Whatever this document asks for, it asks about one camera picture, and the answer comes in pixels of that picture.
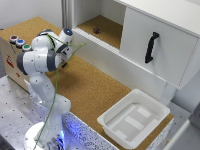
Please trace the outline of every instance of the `white tray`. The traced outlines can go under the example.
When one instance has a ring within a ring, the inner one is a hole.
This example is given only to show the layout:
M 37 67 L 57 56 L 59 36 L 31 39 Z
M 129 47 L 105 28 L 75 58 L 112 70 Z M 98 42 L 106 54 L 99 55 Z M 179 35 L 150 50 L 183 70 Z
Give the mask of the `white tray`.
M 169 108 L 135 89 L 97 120 L 118 144 L 135 149 L 169 113 Z

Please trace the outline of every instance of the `green cable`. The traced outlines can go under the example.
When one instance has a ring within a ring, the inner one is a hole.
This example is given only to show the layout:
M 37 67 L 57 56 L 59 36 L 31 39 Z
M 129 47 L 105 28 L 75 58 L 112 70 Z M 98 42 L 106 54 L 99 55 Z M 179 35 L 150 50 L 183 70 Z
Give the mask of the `green cable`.
M 56 53 L 55 47 L 54 47 L 54 45 L 53 45 L 53 43 L 52 43 L 52 40 L 50 39 L 50 37 L 53 37 L 53 36 L 47 35 L 47 37 L 49 38 L 49 41 L 51 42 L 51 45 L 53 46 L 54 52 Z M 66 45 L 71 45 L 71 44 L 64 43 L 64 42 L 62 42 L 62 41 L 60 41 L 60 40 L 58 40 L 58 41 L 61 42 L 61 43 L 63 43 L 63 44 L 66 44 Z M 84 44 L 81 44 L 81 45 L 74 45 L 74 46 L 76 46 L 76 47 L 79 46 L 79 48 L 72 54 L 72 56 L 74 56 L 74 54 L 75 54 L 81 47 L 83 47 L 83 46 L 86 45 L 86 44 L 87 44 L 87 43 L 84 43 Z M 48 121 L 48 119 L 49 119 L 49 116 L 50 116 L 50 114 L 51 114 L 51 111 L 52 111 L 52 109 L 53 109 L 53 106 L 54 106 L 54 103 L 55 103 L 55 100 L 56 100 L 57 87 L 58 87 L 58 68 L 56 69 L 56 88 L 55 88 L 55 93 L 54 93 L 54 100 L 53 100 L 53 103 L 52 103 L 52 106 L 51 106 L 51 108 L 50 108 L 49 114 L 48 114 L 48 116 L 47 116 L 47 119 L 46 119 L 46 121 L 45 121 L 43 127 L 42 127 L 42 130 L 41 130 L 41 132 L 40 132 L 40 135 L 39 135 L 39 137 L 38 137 L 38 139 L 37 139 L 37 142 L 36 142 L 35 147 L 34 147 L 33 150 L 35 150 L 35 148 L 36 148 L 36 146 L 37 146 L 37 144 L 38 144 L 38 142 L 39 142 L 39 140 L 40 140 L 40 137 L 41 137 L 41 135 L 42 135 L 42 132 L 43 132 L 43 130 L 44 130 L 44 127 L 46 126 L 47 121 Z

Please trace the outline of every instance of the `cabinet door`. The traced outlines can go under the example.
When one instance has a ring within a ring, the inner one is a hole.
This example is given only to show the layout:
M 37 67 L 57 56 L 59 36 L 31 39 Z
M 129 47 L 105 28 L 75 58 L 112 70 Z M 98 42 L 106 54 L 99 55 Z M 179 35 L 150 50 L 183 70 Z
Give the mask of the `cabinet door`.
M 153 60 L 146 64 L 145 56 L 153 32 L 159 37 L 154 40 Z M 191 34 L 127 8 L 120 54 L 179 86 L 197 40 Z

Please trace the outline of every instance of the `black handle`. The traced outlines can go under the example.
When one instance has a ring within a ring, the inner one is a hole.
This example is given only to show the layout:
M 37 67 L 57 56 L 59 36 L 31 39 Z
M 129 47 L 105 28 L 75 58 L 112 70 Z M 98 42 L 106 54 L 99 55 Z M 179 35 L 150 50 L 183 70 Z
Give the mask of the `black handle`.
M 148 64 L 150 61 L 153 60 L 153 57 L 151 57 L 151 53 L 152 53 L 152 49 L 153 49 L 153 45 L 154 45 L 154 40 L 156 38 L 159 37 L 159 34 L 156 32 L 153 32 L 153 36 L 151 37 L 149 44 L 148 44 L 148 48 L 147 48 L 147 53 L 145 56 L 145 63 Z

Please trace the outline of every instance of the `cork surface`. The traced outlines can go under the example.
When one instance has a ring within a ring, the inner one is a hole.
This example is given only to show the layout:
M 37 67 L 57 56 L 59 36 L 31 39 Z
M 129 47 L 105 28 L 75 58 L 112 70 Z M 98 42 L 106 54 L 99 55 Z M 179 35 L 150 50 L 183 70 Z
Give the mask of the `cork surface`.
M 61 31 L 43 19 L 36 17 L 0 31 L 0 36 L 9 42 L 9 37 L 15 34 L 24 39 L 27 44 L 31 44 L 33 38 L 40 31 L 48 28 L 52 29 L 56 34 L 59 34 Z M 131 89 L 77 56 L 74 56 L 64 69 L 60 67 L 58 70 L 57 93 L 71 100 L 71 112 L 119 149 L 123 150 L 121 146 L 104 133 L 102 126 L 97 122 L 97 118 L 127 95 Z M 55 72 L 46 74 L 55 85 Z M 171 114 L 167 116 L 137 150 L 147 148 L 172 119 L 173 116 Z
M 93 32 L 93 29 L 95 27 L 98 27 L 100 29 L 99 34 L 95 34 Z M 78 25 L 78 28 L 120 49 L 123 29 L 122 25 L 115 23 L 103 16 L 98 16 L 81 25 Z

